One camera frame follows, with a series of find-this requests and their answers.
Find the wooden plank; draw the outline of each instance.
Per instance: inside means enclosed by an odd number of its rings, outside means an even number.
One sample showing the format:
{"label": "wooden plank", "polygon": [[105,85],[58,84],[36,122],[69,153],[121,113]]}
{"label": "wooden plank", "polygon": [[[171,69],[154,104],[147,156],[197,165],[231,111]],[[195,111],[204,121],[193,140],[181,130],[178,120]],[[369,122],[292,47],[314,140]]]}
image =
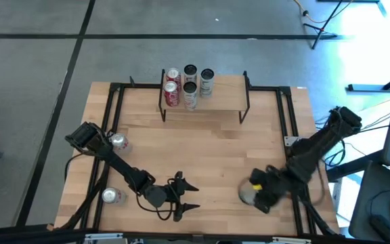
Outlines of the wooden plank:
{"label": "wooden plank", "polygon": [[[99,102],[104,108],[108,91],[100,92],[94,87],[96,83],[90,91],[90,96],[95,97],[89,97],[83,118],[94,117],[97,119],[95,123],[100,124],[101,120],[98,120],[103,116],[103,110],[99,111],[96,106]],[[133,143],[133,151],[120,156],[133,167],[148,170],[157,184],[165,184],[175,172],[182,171],[186,180],[200,189],[199,192],[187,192],[182,196],[182,202],[200,204],[201,207],[186,212],[178,223],[172,218],[163,222],[155,213],[137,206],[135,195],[124,178],[111,169],[108,185],[125,191],[128,199],[124,206],[104,205],[100,230],[295,235],[289,197],[282,199],[269,214],[264,214],[243,204],[236,193],[239,183],[249,176],[254,167],[263,169],[269,164],[275,167],[285,164],[275,93],[251,91],[251,109],[242,125],[238,122],[238,113],[234,111],[169,111],[167,121],[162,122],[155,99],[158,94],[158,89],[125,90],[118,132],[127,134]],[[299,133],[310,136],[316,128],[307,90],[292,88],[292,96]],[[81,204],[91,164],[92,158],[89,157],[73,161],[56,226],[63,225]],[[326,173],[324,170],[322,173],[324,187],[328,189]],[[314,174],[309,183],[313,201],[320,197],[321,188],[318,175]],[[144,198],[140,198],[140,203],[152,209]],[[324,201],[316,209],[333,230],[339,231],[328,190]]]}
{"label": "wooden plank", "polygon": [[[230,111],[245,111],[246,104],[246,88],[244,77],[242,75],[219,75],[215,77],[213,85],[213,95],[211,98],[201,98],[200,91],[200,75],[197,76],[198,97],[195,110],[230,110]],[[162,98],[162,108],[166,110],[186,110],[184,106],[183,91],[180,93],[180,103],[177,106],[171,107]]]}

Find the wooden tabletop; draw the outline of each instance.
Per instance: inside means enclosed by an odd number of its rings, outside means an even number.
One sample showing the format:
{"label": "wooden tabletop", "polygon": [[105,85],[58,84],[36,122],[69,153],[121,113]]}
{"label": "wooden tabletop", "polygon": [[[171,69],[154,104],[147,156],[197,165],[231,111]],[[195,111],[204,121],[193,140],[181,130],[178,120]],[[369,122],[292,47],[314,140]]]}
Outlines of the wooden tabletop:
{"label": "wooden tabletop", "polygon": [[[200,75],[197,76],[197,103],[195,110],[230,110],[245,111],[246,86],[243,75],[218,75],[213,83],[213,95],[210,98],[200,96]],[[180,92],[180,103],[177,106],[168,106],[165,98],[162,99],[162,108],[165,110],[185,110],[183,92]]]}
{"label": "wooden tabletop", "polygon": [[[109,83],[93,83],[82,121],[102,123]],[[292,100],[300,136],[316,131],[308,91],[292,87]],[[186,192],[183,203],[201,205],[183,215],[180,222],[172,218],[163,222],[155,213],[137,206],[135,195],[123,177],[111,169],[108,186],[128,194],[124,206],[104,205],[100,230],[133,232],[208,233],[235,235],[295,235],[295,223],[290,197],[282,199],[269,214],[243,204],[237,186],[257,167],[283,167],[286,163],[274,92],[250,91],[251,109],[243,124],[235,111],[168,111],[162,122],[158,109],[159,89],[126,88],[118,132],[127,134],[133,143],[130,155],[121,155],[131,166],[149,171],[157,184],[166,184],[177,171],[199,188]],[[287,116],[286,100],[283,98]],[[81,156],[73,160],[62,193],[56,226],[68,221],[85,198],[93,158]],[[316,206],[321,217],[339,231],[330,198],[324,167],[325,197]],[[321,196],[322,185],[315,173],[309,183],[311,199]],[[95,203],[90,211],[88,226],[92,225]],[[141,198],[141,204],[152,207]],[[303,225],[307,230],[305,211],[301,206]]]}

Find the gray floor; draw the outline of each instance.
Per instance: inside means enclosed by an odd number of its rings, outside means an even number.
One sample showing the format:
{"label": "gray floor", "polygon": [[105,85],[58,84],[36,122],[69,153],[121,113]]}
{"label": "gray floor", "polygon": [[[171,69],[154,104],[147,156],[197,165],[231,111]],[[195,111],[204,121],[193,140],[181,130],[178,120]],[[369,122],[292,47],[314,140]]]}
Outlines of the gray floor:
{"label": "gray floor", "polygon": [[[302,0],[323,20],[335,3]],[[0,33],[78,33],[88,1],[0,0]],[[159,82],[160,70],[193,63],[219,74],[248,71],[254,85],[309,88],[313,114],[335,105],[361,110],[389,94],[348,94],[348,83],[390,81],[390,38],[375,3],[356,3],[328,26],[348,41],[85,40],[46,161],[29,224],[53,222],[72,149],[64,141],[81,122],[93,81]],[[87,32],[303,35],[299,9],[288,1],[97,0]],[[74,40],[0,40],[0,227],[12,223]]]}

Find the white can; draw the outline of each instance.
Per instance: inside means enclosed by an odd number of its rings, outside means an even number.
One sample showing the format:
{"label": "white can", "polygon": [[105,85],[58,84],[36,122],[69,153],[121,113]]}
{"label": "white can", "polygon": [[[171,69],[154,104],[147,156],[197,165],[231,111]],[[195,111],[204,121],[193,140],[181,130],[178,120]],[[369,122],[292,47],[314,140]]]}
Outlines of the white can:
{"label": "white can", "polygon": [[196,66],[193,64],[188,64],[184,67],[184,83],[186,82],[195,82],[196,84]]}
{"label": "white can", "polygon": [[126,198],[127,196],[124,192],[114,187],[109,187],[102,193],[103,202],[109,204],[120,203],[122,205],[126,201]]}
{"label": "white can", "polygon": [[193,111],[196,108],[196,83],[186,82],[183,86],[184,92],[184,105],[189,111]]}
{"label": "white can", "polygon": [[124,134],[114,134],[111,136],[111,143],[121,153],[130,153],[132,151],[132,144],[129,143],[127,136]]}
{"label": "white can", "polygon": [[201,72],[200,96],[201,98],[210,98],[213,93],[215,73],[213,70],[206,68]]}

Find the red soda can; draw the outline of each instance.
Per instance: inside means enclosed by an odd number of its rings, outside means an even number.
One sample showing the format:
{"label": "red soda can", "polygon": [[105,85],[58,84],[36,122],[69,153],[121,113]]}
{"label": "red soda can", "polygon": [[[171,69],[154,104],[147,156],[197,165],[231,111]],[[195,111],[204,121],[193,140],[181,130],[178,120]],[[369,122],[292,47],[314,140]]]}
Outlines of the red soda can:
{"label": "red soda can", "polygon": [[179,104],[179,92],[177,91],[177,84],[174,81],[168,81],[163,87],[163,91],[168,106],[177,106]]}
{"label": "red soda can", "polygon": [[167,81],[174,81],[177,84],[177,91],[181,92],[181,74],[176,68],[170,68],[167,72]]}

